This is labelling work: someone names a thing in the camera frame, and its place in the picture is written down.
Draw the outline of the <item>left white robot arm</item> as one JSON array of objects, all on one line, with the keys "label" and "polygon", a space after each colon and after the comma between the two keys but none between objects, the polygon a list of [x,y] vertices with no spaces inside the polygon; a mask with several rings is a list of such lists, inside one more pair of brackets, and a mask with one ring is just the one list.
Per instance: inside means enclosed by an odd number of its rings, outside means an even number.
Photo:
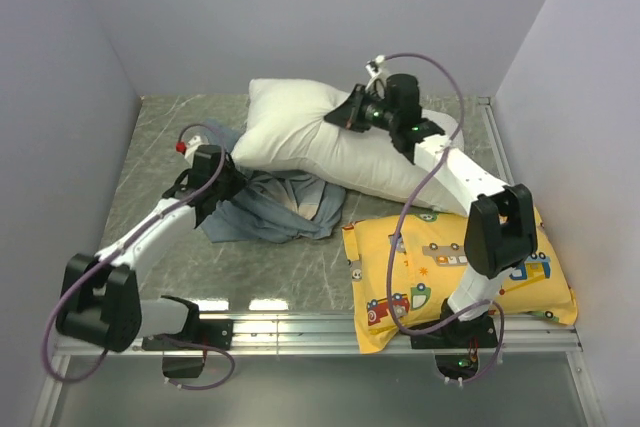
[{"label": "left white robot arm", "polygon": [[190,153],[190,167],[128,234],[95,254],[76,254],[68,261],[55,309],[60,335],[111,352],[123,352],[135,339],[150,336],[166,336],[179,349],[199,342],[202,326],[195,303],[169,295],[140,298],[142,280],[169,248],[245,187],[222,147],[200,145]]}]

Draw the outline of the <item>blue plaid pillowcase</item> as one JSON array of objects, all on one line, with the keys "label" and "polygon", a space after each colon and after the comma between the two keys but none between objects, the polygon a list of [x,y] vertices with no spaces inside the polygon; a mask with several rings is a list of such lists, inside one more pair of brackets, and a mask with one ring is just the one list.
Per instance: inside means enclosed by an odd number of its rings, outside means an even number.
[{"label": "blue plaid pillowcase", "polygon": [[265,172],[224,167],[216,190],[238,185],[200,224],[213,243],[327,238],[341,219],[346,190],[298,170]]}]

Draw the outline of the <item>white pillow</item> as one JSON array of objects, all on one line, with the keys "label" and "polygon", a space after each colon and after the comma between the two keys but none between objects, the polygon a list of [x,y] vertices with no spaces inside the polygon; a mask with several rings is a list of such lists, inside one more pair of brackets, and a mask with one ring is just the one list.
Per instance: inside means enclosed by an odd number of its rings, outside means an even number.
[{"label": "white pillow", "polygon": [[372,128],[348,131],[324,121],[349,94],[303,79],[256,78],[249,83],[246,130],[232,158],[265,172],[299,170],[357,192],[404,203],[427,172]]}]

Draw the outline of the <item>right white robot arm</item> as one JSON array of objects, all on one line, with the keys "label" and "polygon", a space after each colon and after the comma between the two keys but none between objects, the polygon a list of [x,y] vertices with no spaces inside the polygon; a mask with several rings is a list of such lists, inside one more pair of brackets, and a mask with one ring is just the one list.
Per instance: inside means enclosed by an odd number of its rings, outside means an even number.
[{"label": "right white robot arm", "polygon": [[412,75],[375,77],[356,85],[324,120],[357,133],[372,127],[387,132],[400,154],[425,170],[428,180],[438,180],[463,207],[468,265],[436,326],[449,345],[465,345],[502,282],[538,249],[530,190],[498,179],[454,147],[443,128],[423,116],[419,83]]}]

